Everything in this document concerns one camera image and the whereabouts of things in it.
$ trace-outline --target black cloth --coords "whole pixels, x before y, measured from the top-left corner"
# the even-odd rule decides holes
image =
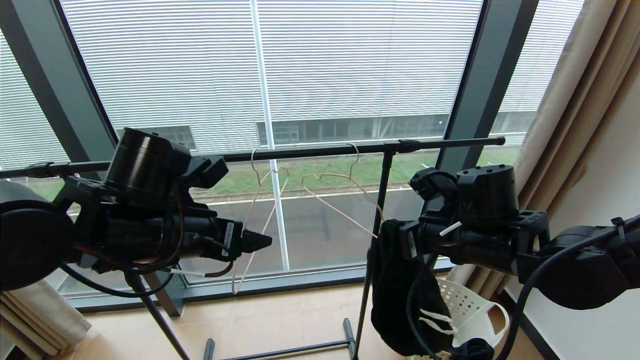
[[[433,352],[451,348],[453,335],[432,329],[418,317],[427,317],[419,309],[451,316],[442,300],[440,287],[431,270],[421,272],[422,263],[402,256],[398,229],[406,222],[387,220],[380,226],[377,241],[373,241],[367,253],[367,267],[373,285],[371,322],[382,340],[403,356],[425,355],[416,341],[406,316],[406,304],[413,281],[420,276],[420,283],[413,298],[412,313],[421,338]],[[443,330],[451,326],[433,320]]]
[[[492,360],[493,348],[485,339],[475,338],[448,350],[453,360]]]

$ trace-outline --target corrugated metal facade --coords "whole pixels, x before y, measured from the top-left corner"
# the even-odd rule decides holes
[[[448,113],[480,5],[258,0],[272,119]],[[256,123],[264,115],[249,0],[63,0],[63,6],[116,128],[189,125],[195,153],[258,146]],[[537,109],[581,6],[581,0],[540,1],[501,111]],[[6,79],[0,92],[28,90],[12,90],[4,82],[13,78]],[[26,114],[15,98],[2,98],[5,113]],[[5,128],[29,129],[3,141],[9,145],[1,166],[63,155],[41,112],[35,119],[0,118],[3,138],[10,134]],[[33,134],[41,135],[31,144]],[[49,138],[56,145],[43,147]]]

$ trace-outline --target road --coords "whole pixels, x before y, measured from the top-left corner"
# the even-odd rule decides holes
[[[370,193],[373,199],[377,192]],[[362,193],[323,195],[322,199],[340,209],[349,217],[358,221],[367,229],[373,227],[375,205]],[[218,212],[218,216],[244,222],[249,211],[250,202],[227,202],[215,204],[210,208]],[[371,242],[371,235],[353,225],[349,220],[324,205],[313,197],[295,197],[282,199],[289,265],[292,271],[342,266],[363,263]],[[248,228],[262,231],[269,212],[273,207],[272,200],[260,200],[255,203]],[[422,200],[410,189],[390,190],[384,207],[385,218],[411,220],[417,218],[422,207]],[[267,226],[267,235],[273,237],[272,246],[255,253],[248,274],[268,274],[282,271],[282,255],[280,253],[280,237],[276,216],[273,215]],[[249,254],[243,254],[237,261],[239,274],[242,274],[249,260]],[[183,259],[180,264],[185,270],[217,271],[226,264],[211,259]],[[120,272],[109,272],[98,275],[91,270],[81,269],[85,276],[113,288],[127,288]],[[199,277],[188,277],[189,281],[208,281]],[[67,279],[60,291],[63,293],[91,292],[88,287],[73,279]]]

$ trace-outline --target white label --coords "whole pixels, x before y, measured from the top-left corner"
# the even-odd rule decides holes
[[[415,250],[415,240],[413,240],[413,233],[409,233],[407,238],[409,239],[409,250],[411,250],[411,257],[418,256],[418,252]]]
[[[225,231],[225,247],[227,249],[229,249],[229,245],[231,245],[231,238],[234,235],[234,226],[236,226],[233,222],[228,222],[227,223],[227,231]],[[228,256],[229,253],[225,250],[222,249],[222,256]]]

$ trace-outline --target white road line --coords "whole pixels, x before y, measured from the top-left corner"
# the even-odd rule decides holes
[[[406,190],[412,190],[411,188],[398,188],[398,189],[388,189],[387,192],[401,192],[401,191],[406,191]],[[374,192],[378,192],[377,190],[373,190],[370,191],[369,193],[374,193]],[[318,195],[318,197],[331,197],[331,196],[342,196],[342,195],[358,195],[361,194],[362,192],[344,192],[344,193],[324,193],[324,194],[320,194]],[[310,199],[313,198],[313,195],[300,195],[300,196],[289,196],[289,197],[283,197],[282,200],[296,200],[296,199]],[[233,200],[233,201],[221,201],[221,202],[210,202],[208,204],[205,204],[207,206],[217,206],[217,205],[229,205],[229,204],[246,204],[248,202],[251,202],[251,199],[248,200]],[[267,198],[267,199],[257,199],[256,202],[264,202],[264,201],[273,201],[273,198]],[[77,216],[78,213],[71,213],[71,214],[67,214],[70,217],[73,216]]]

